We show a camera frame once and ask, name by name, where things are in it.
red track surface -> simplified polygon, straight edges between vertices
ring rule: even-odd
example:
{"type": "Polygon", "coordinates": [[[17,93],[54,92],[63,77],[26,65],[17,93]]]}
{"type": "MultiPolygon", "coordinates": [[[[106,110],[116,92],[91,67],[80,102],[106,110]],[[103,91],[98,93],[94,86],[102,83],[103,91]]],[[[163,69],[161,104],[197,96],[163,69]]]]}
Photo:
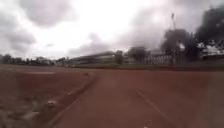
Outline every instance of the red track surface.
{"type": "Polygon", "coordinates": [[[54,128],[223,128],[224,73],[94,71],[54,128]]]}

dirt track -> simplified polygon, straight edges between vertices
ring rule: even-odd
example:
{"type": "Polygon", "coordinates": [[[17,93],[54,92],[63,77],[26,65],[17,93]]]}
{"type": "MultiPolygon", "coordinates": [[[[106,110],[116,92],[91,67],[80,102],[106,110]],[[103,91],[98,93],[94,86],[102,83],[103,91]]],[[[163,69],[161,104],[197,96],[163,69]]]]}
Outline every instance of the dirt track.
{"type": "Polygon", "coordinates": [[[98,81],[54,128],[224,127],[224,73],[85,71],[98,81]]]}
{"type": "Polygon", "coordinates": [[[66,68],[0,65],[0,128],[41,127],[90,79],[83,71],[66,68]],[[57,104],[49,105],[49,100],[57,104]]]}

flagpole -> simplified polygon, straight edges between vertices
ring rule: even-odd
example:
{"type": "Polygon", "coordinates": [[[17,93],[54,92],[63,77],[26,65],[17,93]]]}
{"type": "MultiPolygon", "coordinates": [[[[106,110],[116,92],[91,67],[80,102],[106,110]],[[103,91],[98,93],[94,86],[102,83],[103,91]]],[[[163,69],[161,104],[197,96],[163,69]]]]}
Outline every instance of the flagpole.
{"type": "Polygon", "coordinates": [[[175,30],[176,29],[176,23],[175,23],[175,14],[174,13],[172,13],[172,15],[171,15],[171,20],[172,20],[172,23],[173,23],[173,29],[175,30]]]}

sky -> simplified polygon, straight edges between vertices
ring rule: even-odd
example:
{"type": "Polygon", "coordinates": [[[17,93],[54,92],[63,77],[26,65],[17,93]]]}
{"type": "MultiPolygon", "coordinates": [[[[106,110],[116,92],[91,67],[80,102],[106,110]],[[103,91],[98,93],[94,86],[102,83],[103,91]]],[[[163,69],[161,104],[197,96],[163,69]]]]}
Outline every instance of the sky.
{"type": "Polygon", "coordinates": [[[158,48],[164,31],[194,32],[223,0],[0,0],[0,54],[52,59],[158,48]]]}

white lane line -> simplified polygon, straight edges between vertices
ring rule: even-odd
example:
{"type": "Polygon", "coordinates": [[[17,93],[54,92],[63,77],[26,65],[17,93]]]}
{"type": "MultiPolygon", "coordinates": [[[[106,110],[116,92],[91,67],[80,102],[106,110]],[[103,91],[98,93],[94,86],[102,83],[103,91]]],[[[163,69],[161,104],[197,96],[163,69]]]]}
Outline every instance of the white lane line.
{"type": "Polygon", "coordinates": [[[26,72],[27,74],[36,74],[36,75],[52,75],[55,72],[26,72]]]}
{"type": "Polygon", "coordinates": [[[167,116],[164,112],[162,112],[159,107],[155,103],[153,103],[150,99],[148,99],[142,92],[139,90],[137,91],[138,95],[140,95],[147,104],[149,104],[154,110],[156,110],[163,118],[165,118],[168,122],[173,124],[176,128],[179,128],[177,123],[173,119],[171,119],[169,116],[167,116]]]}

